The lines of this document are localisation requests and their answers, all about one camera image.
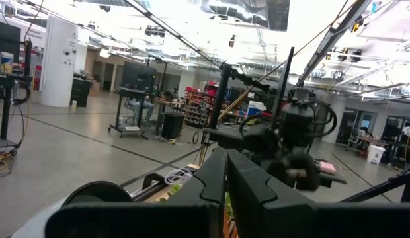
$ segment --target desk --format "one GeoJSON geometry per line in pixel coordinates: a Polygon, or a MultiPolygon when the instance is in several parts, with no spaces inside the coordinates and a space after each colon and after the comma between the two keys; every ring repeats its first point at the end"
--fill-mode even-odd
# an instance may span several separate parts
{"type": "Polygon", "coordinates": [[[111,131],[111,128],[116,130],[117,132],[120,132],[120,138],[123,137],[123,132],[133,132],[133,133],[140,133],[140,136],[145,138],[145,139],[149,139],[146,136],[144,136],[144,131],[142,129],[140,129],[140,120],[142,119],[142,111],[144,109],[144,101],[145,101],[145,97],[148,96],[149,93],[145,92],[145,91],[139,91],[139,90],[135,90],[135,89],[128,89],[128,88],[124,88],[121,87],[120,88],[120,98],[118,99],[118,109],[117,109],[117,117],[115,119],[115,125],[110,124],[110,126],[108,127],[108,131],[111,131]],[[137,123],[137,127],[139,127],[139,130],[127,130],[126,127],[124,125],[119,125],[118,121],[120,119],[120,110],[121,110],[121,101],[123,97],[128,97],[128,98],[133,98],[133,99],[138,99],[140,100],[140,110],[138,113],[138,123],[137,123]]]}
{"type": "Polygon", "coordinates": [[[185,103],[184,102],[172,102],[172,101],[161,100],[161,99],[154,99],[153,102],[159,104],[157,126],[155,127],[155,135],[158,135],[159,127],[161,125],[161,117],[162,117],[161,114],[165,112],[165,106],[184,105],[185,103]]]}
{"type": "Polygon", "coordinates": [[[371,143],[371,144],[374,144],[374,145],[380,145],[381,147],[389,145],[389,143],[386,143],[385,141],[380,141],[380,140],[376,140],[376,139],[362,138],[362,137],[358,137],[358,139],[361,139],[363,141],[367,141],[368,143],[371,143]]]}

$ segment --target ceiling pipe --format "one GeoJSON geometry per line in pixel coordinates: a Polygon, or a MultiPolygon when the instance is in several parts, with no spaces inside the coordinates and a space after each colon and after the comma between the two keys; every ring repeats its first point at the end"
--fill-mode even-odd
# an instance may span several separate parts
{"type": "Polygon", "coordinates": [[[365,78],[365,77],[368,77],[368,76],[373,75],[373,74],[375,74],[375,73],[377,73],[377,72],[380,72],[381,70],[383,70],[383,69],[385,69],[385,68],[387,68],[387,67],[393,65],[394,63],[395,63],[395,62],[393,61],[393,62],[387,63],[387,64],[385,64],[385,65],[382,65],[382,66],[380,66],[380,67],[377,67],[377,68],[375,68],[375,69],[371,69],[371,70],[369,70],[369,71],[367,71],[367,72],[364,72],[364,73],[362,73],[362,74],[360,74],[360,75],[358,75],[358,76],[356,76],[356,77],[352,77],[352,78],[350,78],[350,79],[346,79],[346,80],[344,80],[344,81],[341,81],[340,83],[337,83],[336,86],[347,85],[347,84],[353,83],[353,82],[355,82],[355,81],[359,81],[359,80],[361,80],[361,79],[363,79],[363,78],[365,78]]]}
{"type": "Polygon", "coordinates": [[[181,41],[185,46],[187,46],[190,49],[194,50],[196,53],[201,55],[203,58],[207,59],[209,62],[211,62],[215,66],[218,66],[218,67],[220,66],[218,63],[216,63],[214,60],[212,60],[212,58],[209,55],[205,54],[202,50],[200,50],[194,44],[189,42],[185,37],[181,36],[178,32],[176,32],[174,29],[172,29],[167,23],[163,22],[160,18],[155,16],[149,10],[144,8],[142,5],[140,5],[139,3],[137,3],[134,0],[124,0],[124,2],[129,4],[129,6],[136,9],[143,16],[147,17],[149,20],[153,21],[155,24],[160,26],[163,30],[165,30],[168,33],[170,33],[171,35],[173,35],[177,40],[181,41]]]}
{"type": "Polygon", "coordinates": [[[349,97],[363,95],[363,94],[366,94],[366,93],[374,93],[374,92],[383,91],[383,90],[386,90],[386,89],[392,89],[392,88],[396,88],[396,87],[404,87],[404,86],[406,87],[408,85],[409,85],[409,83],[396,83],[394,85],[389,85],[389,86],[385,86],[385,87],[380,87],[378,89],[372,89],[372,90],[369,90],[369,91],[356,93],[356,94],[350,95],[349,97]]]}
{"type": "Polygon", "coordinates": [[[410,95],[402,95],[402,96],[395,96],[395,97],[387,97],[381,99],[364,99],[363,102],[380,102],[385,100],[396,100],[396,99],[410,99],[410,95]]]}
{"type": "MultiPolygon", "coordinates": [[[[71,20],[71,19],[69,19],[69,18],[67,18],[67,17],[65,17],[65,16],[62,16],[62,15],[60,15],[60,14],[54,12],[54,11],[51,11],[51,10],[45,8],[44,6],[42,6],[42,8],[40,8],[40,5],[38,5],[38,4],[36,4],[36,3],[33,3],[32,1],[27,1],[27,0],[20,0],[20,1],[23,2],[23,3],[26,3],[27,5],[30,5],[30,6],[33,7],[34,9],[36,9],[36,10],[38,10],[38,11],[41,11],[41,12],[44,13],[44,14],[58,17],[58,18],[61,19],[61,20],[65,20],[65,21],[67,21],[67,22],[73,23],[73,24],[75,24],[75,25],[77,25],[77,26],[79,26],[79,27],[81,27],[81,28],[83,28],[83,29],[85,29],[85,30],[90,30],[91,32],[93,32],[93,33],[96,34],[97,36],[114,40],[114,41],[117,42],[117,43],[126,45],[128,48],[131,48],[131,49],[133,49],[133,50],[137,50],[137,51],[139,51],[140,53],[146,54],[146,55],[148,55],[148,56],[151,55],[151,56],[153,56],[153,57],[155,57],[155,58],[157,58],[157,59],[162,60],[159,56],[156,56],[156,55],[154,55],[154,54],[150,54],[150,53],[148,53],[148,52],[146,52],[146,51],[143,51],[143,50],[141,50],[141,49],[139,49],[139,48],[136,48],[136,47],[130,45],[129,43],[127,43],[127,42],[123,42],[123,41],[121,41],[121,40],[115,39],[115,38],[114,38],[113,36],[111,36],[111,35],[107,35],[107,34],[105,34],[105,33],[103,33],[103,32],[99,32],[99,31],[97,31],[97,30],[93,30],[92,28],[89,28],[88,26],[85,26],[84,24],[75,22],[75,21],[73,21],[73,20],[71,20]]],[[[168,64],[170,64],[170,65],[172,65],[172,66],[174,66],[174,67],[178,67],[178,68],[180,67],[179,65],[177,65],[177,64],[175,64],[175,63],[171,63],[171,62],[166,62],[166,63],[168,63],[168,64]]]]}
{"type": "Polygon", "coordinates": [[[327,52],[334,47],[343,34],[355,23],[358,16],[365,11],[371,2],[371,0],[356,0],[337,28],[333,28],[333,24],[331,24],[324,39],[320,42],[308,64],[305,66],[304,72],[299,77],[296,85],[301,85],[302,82],[308,78],[319,62],[321,62],[321,60],[327,55],[327,52]]]}

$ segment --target white box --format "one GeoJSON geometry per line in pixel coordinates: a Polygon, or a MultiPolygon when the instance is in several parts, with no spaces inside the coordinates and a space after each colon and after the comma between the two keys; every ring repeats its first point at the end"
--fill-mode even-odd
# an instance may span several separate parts
{"type": "Polygon", "coordinates": [[[368,156],[367,156],[366,161],[368,163],[375,163],[378,165],[385,151],[386,150],[383,147],[370,145],[370,147],[368,148],[368,156]]]}

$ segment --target door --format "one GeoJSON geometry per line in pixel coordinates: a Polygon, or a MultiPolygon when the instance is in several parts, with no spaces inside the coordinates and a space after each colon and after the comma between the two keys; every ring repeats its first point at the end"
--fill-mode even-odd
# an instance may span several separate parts
{"type": "Polygon", "coordinates": [[[106,91],[111,90],[111,81],[112,81],[113,72],[114,72],[114,65],[107,63],[105,65],[104,83],[102,86],[102,90],[106,90],[106,91]]]}
{"type": "Polygon", "coordinates": [[[123,65],[117,66],[117,74],[115,76],[114,89],[119,89],[121,87],[121,80],[123,79],[123,70],[124,70],[123,65]]]}
{"type": "Polygon", "coordinates": [[[377,114],[373,112],[360,111],[358,115],[358,124],[355,128],[366,127],[369,132],[372,132],[374,122],[376,121],[377,114]]]}
{"type": "Polygon", "coordinates": [[[344,145],[348,144],[350,135],[354,129],[354,124],[358,111],[351,108],[345,108],[343,112],[343,117],[339,126],[339,133],[337,134],[336,143],[341,143],[344,145]]]}
{"type": "Polygon", "coordinates": [[[94,61],[93,62],[93,69],[92,69],[92,75],[93,79],[96,82],[101,82],[102,81],[102,62],[99,61],[94,61]]]}

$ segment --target ceiling light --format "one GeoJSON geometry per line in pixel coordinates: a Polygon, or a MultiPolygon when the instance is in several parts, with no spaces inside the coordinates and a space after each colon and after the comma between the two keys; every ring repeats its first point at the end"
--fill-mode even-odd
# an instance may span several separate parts
{"type": "Polygon", "coordinates": [[[104,58],[109,58],[110,52],[108,50],[101,49],[101,51],[99,52],[99,56],[104,57],[104,58]]]}

